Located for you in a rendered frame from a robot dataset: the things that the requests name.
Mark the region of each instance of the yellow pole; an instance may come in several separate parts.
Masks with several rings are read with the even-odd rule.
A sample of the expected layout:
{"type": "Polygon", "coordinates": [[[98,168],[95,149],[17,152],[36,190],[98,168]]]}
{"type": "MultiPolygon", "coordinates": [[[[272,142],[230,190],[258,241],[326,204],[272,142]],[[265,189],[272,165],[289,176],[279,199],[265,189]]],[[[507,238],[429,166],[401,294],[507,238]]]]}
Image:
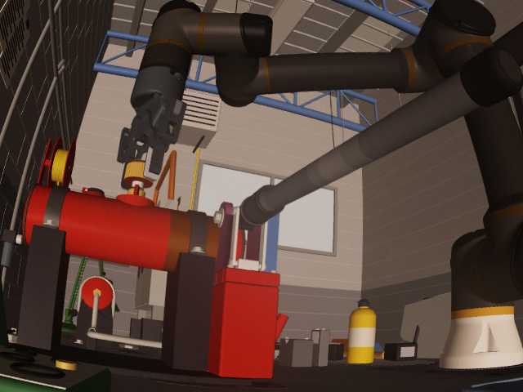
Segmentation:
{"type": "Polygon", "coordinates": [[[193,203],[194,203],[194,187],[196,186],[196,175],[198,174],[198,161],[199,161],[199,147],[198,147],[198,154],[196,155],[196,164],[194,165],[194,178],[193,178],[193,190],[190,194],[190,207],[189,209],[193,209],[193,203]]]}

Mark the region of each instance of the red rectangular pedestal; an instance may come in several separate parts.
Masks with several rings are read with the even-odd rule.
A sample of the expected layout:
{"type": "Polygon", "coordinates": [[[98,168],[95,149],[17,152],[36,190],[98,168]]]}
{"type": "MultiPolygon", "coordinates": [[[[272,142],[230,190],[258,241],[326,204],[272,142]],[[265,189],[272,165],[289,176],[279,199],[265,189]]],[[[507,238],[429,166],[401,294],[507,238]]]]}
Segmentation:
{"type": "Polygon", "coordinates": [[[272,378],[279,274],[227,268],[212,292],[208,370],[222,377],[272,378]]]}

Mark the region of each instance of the yellow bottle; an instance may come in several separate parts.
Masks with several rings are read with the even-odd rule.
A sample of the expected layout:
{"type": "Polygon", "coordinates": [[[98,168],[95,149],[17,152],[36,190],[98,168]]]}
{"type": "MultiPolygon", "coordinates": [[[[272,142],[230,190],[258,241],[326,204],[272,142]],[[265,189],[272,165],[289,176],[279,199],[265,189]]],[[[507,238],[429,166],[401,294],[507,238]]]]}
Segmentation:
{"type": "Polygon", "coordinates": [[[374,342],[376,338],[376,314],[369,309],[369,301],[358,301],[358,309],[349,319],[349,341],[347,343],[347,363],[372,363],[374,361],[374,342]]]}

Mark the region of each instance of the ventilation grille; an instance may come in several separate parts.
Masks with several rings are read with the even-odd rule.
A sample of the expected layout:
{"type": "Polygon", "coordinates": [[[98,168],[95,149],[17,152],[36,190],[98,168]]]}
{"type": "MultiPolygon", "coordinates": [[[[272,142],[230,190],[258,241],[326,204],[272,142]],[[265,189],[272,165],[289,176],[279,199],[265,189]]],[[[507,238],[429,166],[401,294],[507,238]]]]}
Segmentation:
{"type": "Polygon", "coordinates": [[[29,40],[29,0],[7,0],[0,10],[0,74],[6,88],[29,40]]]}
{"type": "Polygon", "coordinates": [[[186,89],[181,100],[187,108],[177,143],[195,147],[203,137],[199,147],[207,148],[218,129],[220,97],[186,89]]]}

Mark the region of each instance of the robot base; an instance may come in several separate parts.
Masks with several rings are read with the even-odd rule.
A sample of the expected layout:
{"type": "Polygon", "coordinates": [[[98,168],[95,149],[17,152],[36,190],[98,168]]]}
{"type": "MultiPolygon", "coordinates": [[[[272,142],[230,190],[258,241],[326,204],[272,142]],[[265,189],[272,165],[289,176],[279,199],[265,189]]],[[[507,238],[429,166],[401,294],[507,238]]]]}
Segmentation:
{"type": "Polygon", "coordinates": [[[440,368],[504,368],[523,363],[514,314],[455,318],[440,356],[440,368]]]}

